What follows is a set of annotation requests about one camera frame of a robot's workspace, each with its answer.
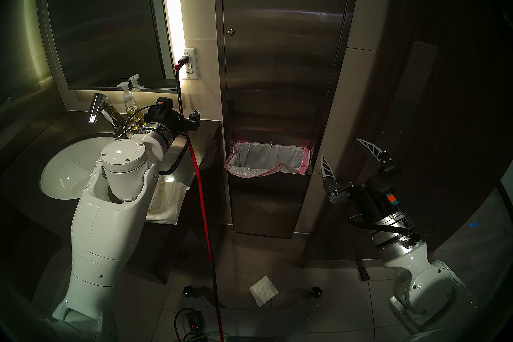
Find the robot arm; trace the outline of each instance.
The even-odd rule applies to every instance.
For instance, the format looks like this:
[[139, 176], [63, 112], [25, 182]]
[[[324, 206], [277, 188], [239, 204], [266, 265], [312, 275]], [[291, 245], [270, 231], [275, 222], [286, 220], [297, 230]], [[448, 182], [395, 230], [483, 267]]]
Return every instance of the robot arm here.
[[[446, 264], [428, 261], [427, 244], [394, 196], [394, 184], [389, 178], [401, 170], [390, 153], [370, 142], [361, 139], [358, 142], [369, 157], [378, 161], [378, 172], [358, 185], [351, 183], [343, 187], [322, 156], [324, 190], [332, 204], [352, 200], [360, 210], [360, 214], [348, 217], [348, 222], [369, 230], [383, 267], [396, 271], [394, 296], [389, 305], [408, 332], [446, 330], [444, 337], [452, 335], [452, 331], [463, 327], [475, 313], [474, 297]], [[420, 325], [408, 311], [432, 317]]]
[[[198, 129], [199, 118], [196, 110], [184, 119], [173, 110], [171, 99], [160, 97], [138, 134], [102, 150], [75, 210], [70, 282], [54, 318], [72, 323], [79, 313], [96, 321], [93, 340], [116, 340], [115, 286], [138, 243], [159, 174], [173, 171], [159, 171], [158, 164], [179, 134]], [[80, 324], [72, 325], [81, 329]]]

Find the chrome faucet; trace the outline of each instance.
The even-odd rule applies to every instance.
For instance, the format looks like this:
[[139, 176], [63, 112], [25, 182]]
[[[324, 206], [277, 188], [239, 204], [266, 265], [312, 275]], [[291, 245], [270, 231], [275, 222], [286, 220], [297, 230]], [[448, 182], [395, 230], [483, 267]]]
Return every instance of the chrome faucet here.
[[104, 94], [95, 92], [87, 111], [87, 120], [89, 122], [96, 122], [99, 113], [102, 113], [106, 120], [111, 123], [116, 135], [124, 131], [126, 120], [123, 119], [123, 116], [118, 113], [114, 105]]

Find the white sink basin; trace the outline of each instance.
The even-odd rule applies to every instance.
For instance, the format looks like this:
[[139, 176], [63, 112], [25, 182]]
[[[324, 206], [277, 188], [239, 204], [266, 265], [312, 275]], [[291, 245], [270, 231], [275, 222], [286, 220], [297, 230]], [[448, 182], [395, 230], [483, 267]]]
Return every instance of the white sink basin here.
[[59, 200], [79, 198], [102, 149], [113, 140], [107, 136], [85, 139], [58, 152], [41, 173], [43, 193]]

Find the red power cord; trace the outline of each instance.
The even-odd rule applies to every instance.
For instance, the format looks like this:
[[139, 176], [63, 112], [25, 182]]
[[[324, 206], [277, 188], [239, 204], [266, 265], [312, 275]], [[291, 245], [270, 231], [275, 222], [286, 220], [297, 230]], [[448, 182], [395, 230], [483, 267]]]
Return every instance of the red power cord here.
[[[175, 66], [175, 69], [177, 71], [177, 93], [180, 98], [178, 103], [180, 104], [180, 113], [183, 117], [184, 110], [182, 108], [182, 93], [180, 90], [180, 68], [182, 66], [183, 65], [180, 62], [178, 62]], [[200, 191], [201, 216], [203, 217], [203, 228], [205, 229], [205, 239], [207, 240], [208, 256], [210, 258], [210, 269], [212, 271], [212, 284], [214, 287], [215, 311], [217, 312], [217, 326], [219, 327], [219, 338], [221, 339], [221, 342], [224, 342], [223, 323], [221, 321], [221, 311], [219, 310], [219, 301], [217, 299], [217, 281], [215, 277], [215, 265], [214, 259], [212, 257], [212, 246], [210, 245], [210, 237], [208, 236], [207, 215], [205, 213], [205, 201], [203, 199], [203, 186], [201, 184], [200, 168], [198, 167], [198, 162], [196, 161], [196, 156], [194, 155], [192, 142], [189, 142], [189, 152], [191, 153], [192, 163], [194, 164], [194, 171], [196, 173], [196, 180], [198, 181], [198, 189]]]

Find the pink trash bag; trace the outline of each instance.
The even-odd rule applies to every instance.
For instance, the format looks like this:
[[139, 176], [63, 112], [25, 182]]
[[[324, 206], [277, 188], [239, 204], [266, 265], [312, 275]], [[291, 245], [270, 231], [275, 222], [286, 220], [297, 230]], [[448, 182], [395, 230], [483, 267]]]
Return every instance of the pink trash bag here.
[[308, 148], [238, 140], [226, 160], [225, 169], [241, 178], [254, 178], [275, 172], [304, 174], [309, 164]]

